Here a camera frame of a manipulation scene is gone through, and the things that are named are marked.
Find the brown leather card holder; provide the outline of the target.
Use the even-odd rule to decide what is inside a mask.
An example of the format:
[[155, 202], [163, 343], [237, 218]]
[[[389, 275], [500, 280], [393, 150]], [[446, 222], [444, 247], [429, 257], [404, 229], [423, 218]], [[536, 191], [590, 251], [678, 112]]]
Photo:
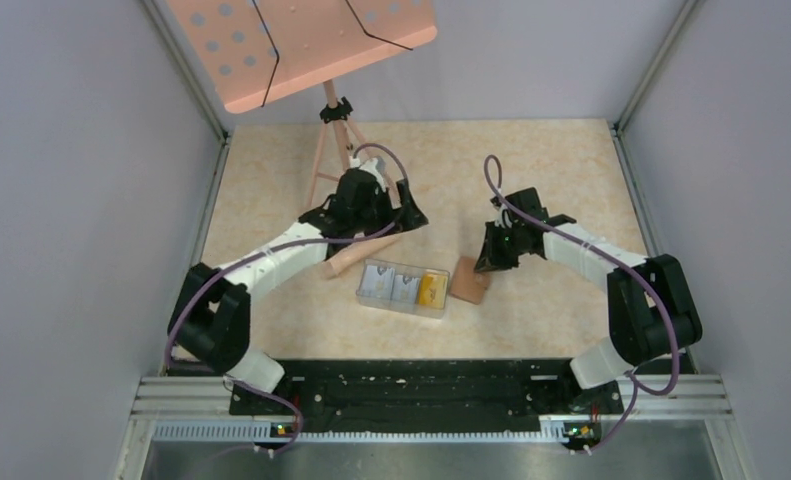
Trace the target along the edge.
[[489, 273], [475, 271], [477, 260], [461, 256], [451, 276], [449, 295], [455, 299], [480, 305], [491, 285]]

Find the clear plastic card box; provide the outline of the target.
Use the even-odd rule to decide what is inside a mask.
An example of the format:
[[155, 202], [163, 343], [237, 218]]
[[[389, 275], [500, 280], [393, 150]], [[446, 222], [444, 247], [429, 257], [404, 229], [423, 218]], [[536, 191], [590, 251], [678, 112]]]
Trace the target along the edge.
[[440, 319], [446, 311], [450, 279], [445, 270], [367, 259], [356, 297], [366, 307]]

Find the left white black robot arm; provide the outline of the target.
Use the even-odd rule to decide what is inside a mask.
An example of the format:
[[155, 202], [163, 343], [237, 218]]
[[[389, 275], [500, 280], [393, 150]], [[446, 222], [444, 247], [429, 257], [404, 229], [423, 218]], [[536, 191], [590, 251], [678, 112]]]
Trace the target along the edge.
[[393, 200], [381, 175], [366, 167], [350, 168], [334, 193], [270, 243], [224, 267], [191, 267], [168, 326], [167, 345], [179, 346], [211, 371], [254, 388], [254, 401], [266, 412], [285, 410], [292, 388], [282, 380], [284, 367], [252, 343], [252, 307], [351, 244], [427, 225], [408, 179], [395, 186], [398, 198]]

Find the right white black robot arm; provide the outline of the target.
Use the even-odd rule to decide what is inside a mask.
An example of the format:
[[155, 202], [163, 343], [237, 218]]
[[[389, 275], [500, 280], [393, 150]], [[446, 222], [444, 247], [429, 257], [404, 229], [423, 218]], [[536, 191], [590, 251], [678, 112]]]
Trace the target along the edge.
[[535, 188], [491, 200], [477, 273], [511, 270], [537, 255], [578, 273], [607, 298], [608, 334], [569, 361], [560, 404], [583, 412], [598, 388], [655, 358], [697, 343], [703, 327], [679, 260], [646, 257], [610, 244], [564, 214], [550, 215]]

